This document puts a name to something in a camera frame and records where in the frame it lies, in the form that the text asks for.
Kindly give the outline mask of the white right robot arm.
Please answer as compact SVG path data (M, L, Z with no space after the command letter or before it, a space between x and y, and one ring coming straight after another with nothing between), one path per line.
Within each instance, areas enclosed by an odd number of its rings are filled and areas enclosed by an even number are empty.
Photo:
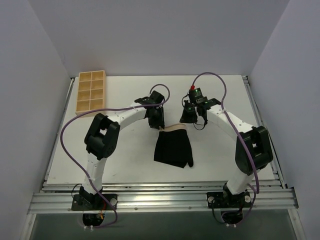
M240 194L244 193L252 180L255 180L255 193L260 193L258 173L273 160L269 132L263 126L253 126L246 123L230 111L215 98L200 104L189 100L181 101L183 107L180 122L197 124L198 117L215 124L235 141L236 170L226 183L226 191L222 193L223 203L234 206L240 201Z

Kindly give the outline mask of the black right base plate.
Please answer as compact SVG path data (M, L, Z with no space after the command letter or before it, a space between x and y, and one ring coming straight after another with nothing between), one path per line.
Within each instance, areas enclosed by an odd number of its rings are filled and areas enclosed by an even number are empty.
M225 191L207 192L207 205L214 209L240 209L249 208L252 199L248 191L232 195Z

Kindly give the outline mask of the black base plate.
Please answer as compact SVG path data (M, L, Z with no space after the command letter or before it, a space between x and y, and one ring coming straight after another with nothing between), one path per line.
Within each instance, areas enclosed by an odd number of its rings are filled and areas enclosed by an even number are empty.
M248 191L232 195L225 191L207 192L207 205L214 209L240 209L249 208L252 199Z
M118 195L113 193L102 194L110 204L116 209L118 202ZM93 203L87 201L80 194L73 196L71 205L72 211L100 211L100 210L112 210L112 207L108 205L99 195L94 198Z

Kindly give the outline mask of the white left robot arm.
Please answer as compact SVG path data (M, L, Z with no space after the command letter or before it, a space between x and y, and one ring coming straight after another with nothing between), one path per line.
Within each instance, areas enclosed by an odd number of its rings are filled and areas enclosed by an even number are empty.
M138 98L129 110L116 111L111 115L98 113L85 136L84 143L88 152L86 175L79 195L83 204L90 210L100 206L102 178L107 158L116 150L119 133L136 121L148 119L149 126L160 129L165 126L164 109L158 104L164 101L163 96L146 96Z

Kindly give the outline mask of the wooden compartment tray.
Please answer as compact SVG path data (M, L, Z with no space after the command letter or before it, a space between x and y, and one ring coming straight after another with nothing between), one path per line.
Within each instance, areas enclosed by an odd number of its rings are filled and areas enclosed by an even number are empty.
M104 70L80 72L76 95L75 114L106 107L106 72Z

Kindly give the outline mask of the black underwear with beige waistband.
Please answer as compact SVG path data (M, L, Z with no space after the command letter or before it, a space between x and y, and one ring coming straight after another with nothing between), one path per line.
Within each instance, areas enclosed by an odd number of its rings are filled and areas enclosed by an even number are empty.
M177 123L159 130L153 160L158 163L184 168L194 166L187 126Z

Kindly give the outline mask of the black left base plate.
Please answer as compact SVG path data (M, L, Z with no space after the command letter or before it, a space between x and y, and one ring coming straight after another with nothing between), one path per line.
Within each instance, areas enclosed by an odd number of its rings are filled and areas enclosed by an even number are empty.
M118 202L118 195L113 193L102 194L110 204L116 209ZM99 195L94 198L93 203L87 201L80 194L73 196L71 205L72 211L100 211L100 210L112 210L112 207L108 205Z

